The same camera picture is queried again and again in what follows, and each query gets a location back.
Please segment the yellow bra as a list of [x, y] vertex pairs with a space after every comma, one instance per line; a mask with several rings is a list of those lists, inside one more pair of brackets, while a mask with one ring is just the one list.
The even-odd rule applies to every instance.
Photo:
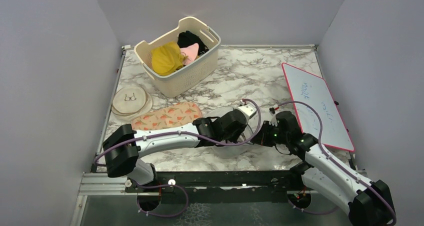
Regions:
[[151, 50], [151, 66], [155, 73], [160, 76], [168, 76], [181, 69], [183, 56], [175, 41], [168, 42]]

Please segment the white mesh cylindrical laundry bag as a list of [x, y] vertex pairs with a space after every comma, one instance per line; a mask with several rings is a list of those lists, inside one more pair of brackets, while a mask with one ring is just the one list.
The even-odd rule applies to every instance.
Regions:
[[[237, 107], [233, 106], [222, 106], [216, 109], [213, 109], [212, 111], [208, 112], [205, 117], [222, 117], [224, 114], [237, 109]], [[254, 130], [252, 130], [251, 126], [248, 124], [244, 130], [244, 132], [240, 135], [238, 142], [244, 142], [246, 139], [250, 138], [254, 133]], [[222, 159], [231, 159], [238, 157], [240, 154], [246, 152], [248, 150], [248, 145], [253, 145], [251, 142], [247, 142], [243, 145], [238, 146], [214, 146], [213, 150], [214, 153]]]

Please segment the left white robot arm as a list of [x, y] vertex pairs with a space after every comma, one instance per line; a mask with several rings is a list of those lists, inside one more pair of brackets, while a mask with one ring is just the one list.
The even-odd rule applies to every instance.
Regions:
[[142, 161], [150, 154], [209, 146], [239, 146], [238, 138], [257, 113], [248, 105], [222, 116], [201, 117], [182, 126], [158, 130], [134, 130], [124, 124], [102, 144], [106, 172], [110, 178], [128, 176], [144, 191], [157, 186], [154, 166]]

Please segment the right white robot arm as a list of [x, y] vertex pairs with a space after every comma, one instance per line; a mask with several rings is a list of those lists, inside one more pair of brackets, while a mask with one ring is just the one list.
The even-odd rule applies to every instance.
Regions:
[[396, 213], [388, 185], [373, 181], [356, 172], [310, 133], [302, 132], [296, 117], [281, 111], [275, 121], [264, 121], [252, 143], [274, 147], [285, 145], [302, 163], [291, 168], [289, 185], [300, 190], [304, 186], [319, 192], [349, 218], [353, 226], [383, 226], [396, 223]]

